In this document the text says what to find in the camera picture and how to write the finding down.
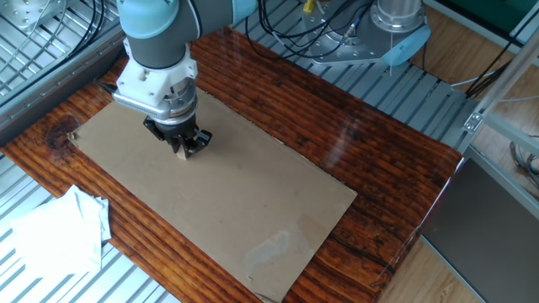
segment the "white towel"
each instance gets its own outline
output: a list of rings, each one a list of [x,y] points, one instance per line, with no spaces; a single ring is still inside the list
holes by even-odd
[[[12,228],[15,251],[36,278],[99,271],[101,242],[110,239],[109,201],[73,185]]]

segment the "black clamp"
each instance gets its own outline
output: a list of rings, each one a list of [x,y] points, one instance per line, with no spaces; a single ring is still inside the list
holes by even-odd
[[[186,159],[208,146],[212,137],[209,131],[199,130],[194,116],[179,125],[162,125],[146,117],[144,126],[160,141],[166,141],[174,153],[183,147]]]

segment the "wooden table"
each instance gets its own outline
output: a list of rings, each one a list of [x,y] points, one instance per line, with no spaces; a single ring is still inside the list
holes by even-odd
[[[200,88],[358,193],[285,301],[375,300],[461,155],[288,61],[257,56],[234,30],[196,41],[192,56]],[[102,80],[114,83],[124,65]],[[110,243],[182,302],[257,301],[67,139],[109,102],[90,83],[1,151],[55,196],[76,184],[109,199]]]

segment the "metal grid floor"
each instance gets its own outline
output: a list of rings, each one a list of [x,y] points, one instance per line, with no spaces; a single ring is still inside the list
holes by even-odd
[[[104,2],[103,29],[118,17],[115,1]],[[62,19],[61,14],[39,26],[28,42],[15,57],[0,72],[0,106],[6,95],[15,88],[29,84],[33,77],[45,67],[58,64],[63,57],[81,40],[90,25],[93,6],[90,0],[77,0],[66,10]],[[29,36],[28,32],[11,24],[0,15],[0,68],[12,58],[13,53]]]
[[[302,5],[296,1],[269,0],[268,12],[269,21],[281,33],[293,35],[305,30]],[[249,18],[248,25],[252,40],[281,56],[290,55],[273,35],[262,30],[257,14]],[[235,25],[234,29],[245,34],[245,23]],[[307,37],[296,41],[300,45],[307,42]],[[472,136],[462,126],[477,101],[466,99],[463,92],[410,63],[390,69],[383,62],[323,66],[299,56],[289,60],[459,152],[470,144]]]
[[[0,302],[179,302],[108,243],[103,246],[103,269],[97,274],[27,276],[15,255],[10,222],[52,200],[51,194],[0,154]]]

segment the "cardboard sheet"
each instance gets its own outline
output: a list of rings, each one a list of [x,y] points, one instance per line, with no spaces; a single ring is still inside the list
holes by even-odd
[[[255,294],[281,301],[356,194],[198,91],[213,133],[188,161],[116,103],[74,143]]]

